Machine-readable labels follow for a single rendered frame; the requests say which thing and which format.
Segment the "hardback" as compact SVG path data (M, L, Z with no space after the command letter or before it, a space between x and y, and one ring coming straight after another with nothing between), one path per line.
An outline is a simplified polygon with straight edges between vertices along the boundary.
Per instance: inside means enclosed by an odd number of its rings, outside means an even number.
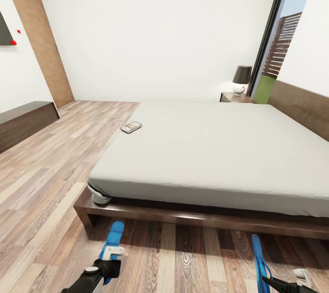
M120 129L125 131L126 133L130 133L130 132L136 130L137 128L139 128L141 126L142 126L141 123L133 121L133 122L130 122L129 124L127 124L127 125L124 125L124 126L120 127Z

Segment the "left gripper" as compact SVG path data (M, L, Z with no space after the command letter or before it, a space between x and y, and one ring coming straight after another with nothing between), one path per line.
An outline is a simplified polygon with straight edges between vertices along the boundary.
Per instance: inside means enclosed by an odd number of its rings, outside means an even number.
M103 259L96 259L94 265L104 265L107 269L107 279L109 278L117 278L120 273L121 268L121 260L111 260L111 261L103 261ZM105 280L105 281L106 281Z

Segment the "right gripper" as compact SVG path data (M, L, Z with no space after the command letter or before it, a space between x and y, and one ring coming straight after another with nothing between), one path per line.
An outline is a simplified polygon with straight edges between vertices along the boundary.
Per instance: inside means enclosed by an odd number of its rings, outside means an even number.
M262 277L262 280L269 284L279 293L318 293L317 291L310 289L304 285L298 285L297 282L288 283L275 277L273 277L273 279Z

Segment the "sandal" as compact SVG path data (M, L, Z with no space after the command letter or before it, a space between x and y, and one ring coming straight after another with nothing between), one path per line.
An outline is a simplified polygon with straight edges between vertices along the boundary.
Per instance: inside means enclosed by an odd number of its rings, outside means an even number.
M273 276L269 267L264 261L260 239L255 234L252 235L252 245L253 245L254 256L255 256L258 293L271 293L269 284L267 284L262 280L262 277L267 277L265 266L267 267L271 275L271 279L273 279Z
M105 244L105 246L103 247L103 250L101 251L99 258L98 259L102 259L104 252L106 250L106 247L108 246L119 246L121 237L122 237L122 233L123 233L123 229L124 229L124 222L122 221L115 221L111 227L111 231L109 233L109 237L108 240ZM113 260L117 259L117 256L111 256L111 258ZM111 282L111 278L109 278L105 283L104 286L108 285L109 282Z

